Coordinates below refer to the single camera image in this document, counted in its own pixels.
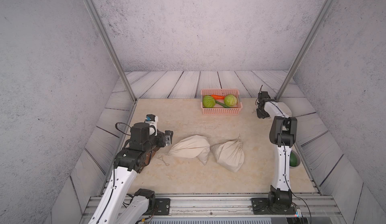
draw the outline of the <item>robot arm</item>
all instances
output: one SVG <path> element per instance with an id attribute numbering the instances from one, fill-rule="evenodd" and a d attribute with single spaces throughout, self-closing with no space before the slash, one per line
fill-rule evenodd
<path id="1" fill-rule="evenodd" d="M 258 95 L 258 117 L 273 119 L 269 140 L 275 145 L 275 171 L 268 194 L 268 207 L 273 213 L 275 210 L 287 211 L 292 204 L 289 161 L 292 145 L 296 140 L 297 120 L 287 115 L 281 104 L 284 105 L 272 99 L 268 92 L 260 92 Z"/>
<path id="2" fill-rule="evenodd" d="M 157 116 L 147 115 L 144 123 L 136 123 L 130 128 L 131 138 L 115 156 L 106 192 L 89 224 L 135 224 L 144 213 L 154 212 L 154 191 L 139 189 L 117 220 L 118 212 L 134 179 L 150 163 L 157 150 L 171 145 L 173 131 L 158 131 L 157 121 Z"/>

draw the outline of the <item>metal frame pole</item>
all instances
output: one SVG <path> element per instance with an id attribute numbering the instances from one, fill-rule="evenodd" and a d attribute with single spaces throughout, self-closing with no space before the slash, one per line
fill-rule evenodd
<path id="1" fill-rule="evenodd" d="M 312 41 L 314 40 L 314 38 L 315 38 L 319 28 L 321 27 L 323 21 L 326 19 L 326 16 L 327 16 L 328 12 L 330 11 L 334 2 L 335 2 L 335 0 L 325 0 L 318 15 L 316 16 L 314 23 L 311 26 L 310 31 L 308 32 L 306 39 L 304 40 L 304 42 L 302 44 L 302 47 L 300 48 L 298 54 L 296 55 L 296 58 L 294 59 L 291 67 L 289 68 L 289 71 L 287 73 L 286 78 L 284 79 L 283 84 L 281 85 L 279 91 L 277 92 L 277 95 L 275 97 L 276 101 L 280 100 L 284 91 L 287 88 L 287 85 L 291 81 L 292 77 L 295 75 L 296 70 L 298 69 L 300 63 L 302 62 L 302 59 L 305 56 L 308 48 L 310 48 Z"/>
<path id="2" fill-rule="evenodd" d="M 102 24 L 102 21 L 100 20 L 99 14 L 95 8 L 94 2 L 92 0 L 83 0 L 90 15 L 91 18 L 93 19 L 93 22 L 98 29 L 99 35 L 102 38 L 102 41 L 107 48 L 107 51 L 109 52 L 109 55 L 111 57 L 111 60 L 113 61 L 113 64 L 115 68 L 117 69 L 117 72 L 119 74 L 119 77 L 121 77 L 123 85 L 125 86 L 126 90 L 128 91 L 130 98 L 133 100 L 133 102 L 136 101 L 136 97 L 133 93 L 133 90 L 130 87 L 130 84 L 127 80 L 126 74 L 122 69 L 122 66 L 119 62 L 118 56 L 114 51 L 113 45 L 111 44 L 111 41 L 107 35 L 107 32 Z"/>

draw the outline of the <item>gray wooden plank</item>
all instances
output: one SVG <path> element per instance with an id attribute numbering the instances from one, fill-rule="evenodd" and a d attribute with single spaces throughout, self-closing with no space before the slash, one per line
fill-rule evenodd
<path id="1" fill-rule="evenodd" d="M 327 131 L 327 127 L 317 114 L 310 114 L 296 118 L 298 120 L 296 142 L 303 145 Z"/>
<path id="2" fill-rule="evenodd" d="M 70 177 L 67 178 L 63 189 L 51 209 L 52 224 L 79 223 L 81 212 L 78 199 Z"/>
<path id="3" fill-rule="evenodd" d="M 258 97 L 258 93 L 260 92 L 261 86 L 263 86 L 261 90 L 267 91 L 269 96 L 271 97 L 276 96 L 276 92 L 273 91 L 272 88 L 270 88 L 252 71 L 236 71 L 236 74 L 252 97 Z"/>
<path id="4" fill-rule="evenodd" d="M 219 74 L 213 71 L 201 71 L 200 80 L 198 81 L 196 98 L 201 98 L 201 89 L 209 88 L 221 88 Z"/>
<path id="5" fill-rule="evenodd" d="M 111 160 L 114 157 L 119 138 L 104 130 L 95 128 L 91 134 L 85 149 L 91 154 L 95 161 L 107 173 Z"/>
<path id="6" fill-rule="evenodd" d="M 282 79 L 282 82 L 284 82 L 284 79 L 286 78 L 287 76 L 287 72 L 286 71 L 283 71 L 283 70 L 280 70 L 278 73 L 277 73 L 277 76 Z M 296 84 L 295 80 L 293 80 L 293 78 L 291 78 L 291 80 L 289 81 L 290 84 Z"/>
<path id="7" fill-rule="evenodd" d="M 166 72 L 149 72 L 145 76 L 138 79 L 136 82 L 131 84 L 134 95 L 137 98 L 142 97 L 142 95 L 149 90 L 165 73 Z"/>
<path id="8" fill-rule="evenodd" d="M 261 70 L 256 72 L 263 73 L 265 77 L 272 78 L 272 81 L 280 82 L 281 84 L 284 82 L 284 79 L 287 76 L 287 72 L 283 70 Z M 296 82 L 291 79 L 290 84 L 296 84 Z"/>
<path id="9" fill-rule="evenodd" d="M 363 181 L 344 155 L 320 186 L 324 195 L 332 195 L 347 223 L 354 222 Z"/>
<path id="10" fill-rule="evenodd" d="M 200 72 L 182 73 L 169 98 L 195 98 Z"/>
<path id="11" fill-rule="evenodd" d="M 289 107 L 292 111 L 293 117 L 299 117 L 316 112 L 305 97 L 282 97 L 280 101 Z"/>
<path id="12" fill-rule="evenodd" d="M 87 151 L 83 150 L 71 178 L 81 210 L 84 212 L 90 197 L 96 196 L 104 184 L 105 175 Z"/>
<path id="13" fill-rule="evenodd" d="M 134 83 L 135 81 L 140 79 L 146 73 L 148 73 L 148 72 L 125 72 L 129 84 Z M 117 80 L 117 83 L 115 84 L 115 87 L 113 89 L 113 92 L 119 92 L 119 91 L 126 91 L 126 88 L 123 85 L 121 78 L 119 78 Z"/>
<path id="14" fill-rule="evenodd" d="M 251 97 L 234 71 L 219 71 L 221 88 L 238 89 L 240 97 Z"/>
<path id="15" fill-rule="evenodd" d="M 114 135 L 120 136 L 121 132 L 115 129 L 115 123 L 126 122 L 130 111 L 107 109 L 102 111 L 96 125 Z"/>
<path id="16" fill-rule="evenodd" d="M 332 224 L 347 224 L 347 222 L 344 220 L 344 217 L 330 217 L 331 223 Z"/>
<path id="17" fill-rule="evenodd" d="M 386 213 L 365 185 L 360 195 L 359 205 L 354 219 L 354 224 L 362 223 L 386 223 Z"/>
<path id="18" fill-rule="evenodd" d="M 106 108 L 120 109 L 130 111 L 133 107 L 133 101 L 131 100 L 128 91 L 113 92 L 110 95 L 109 100 L 106 103 Z"/>
<path id="19" fill-rule="evenodd" d="M 322 183 L 343 154 L 330 132 L 303 145 L 302 150 L 314 174 L 314 181 L 318 185 Z"/>
<path id="20" fill-rule="evenodd" d="M 141 98 L 167 98 L 183 71 L 166 72 Z"/>
<path id="21" fill-rule="evenodd" d="M 263 80 L 276 93 L 284 82 L 284 77 L 279 77 L 277 71 L 253 71 L 261 80 Z M 304 97 L 304 94 L 296 84 L 288 84 L 283 97 Z"/>

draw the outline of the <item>orange carrot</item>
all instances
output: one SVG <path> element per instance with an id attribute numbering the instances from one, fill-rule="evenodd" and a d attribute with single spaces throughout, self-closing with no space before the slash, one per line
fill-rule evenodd
<path id="1" fill-rule="evenodd" d="M 219 96 L 219 95 L 214 95 L 214 94 L 212 94 L 211 95 L 214 99 L 224 99 L 225 98 L 225 96 Z"/>

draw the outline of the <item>drawstring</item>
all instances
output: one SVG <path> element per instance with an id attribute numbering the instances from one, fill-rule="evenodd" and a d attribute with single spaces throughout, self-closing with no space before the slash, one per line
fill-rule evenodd
<path id="1" fill-rule="evenodd" d="M 167 154 L 159 154 L 159 155 L 157 156 L 157 159 L 162 160 L 162 162 L 164 162 L 166 166 L 169 166 L 170 164 L 168 164 L 168 163 L 166 163 L 166 162 L 164 161 L 164 156 L 166 156 L 166 155 L 167 155 Z"/>

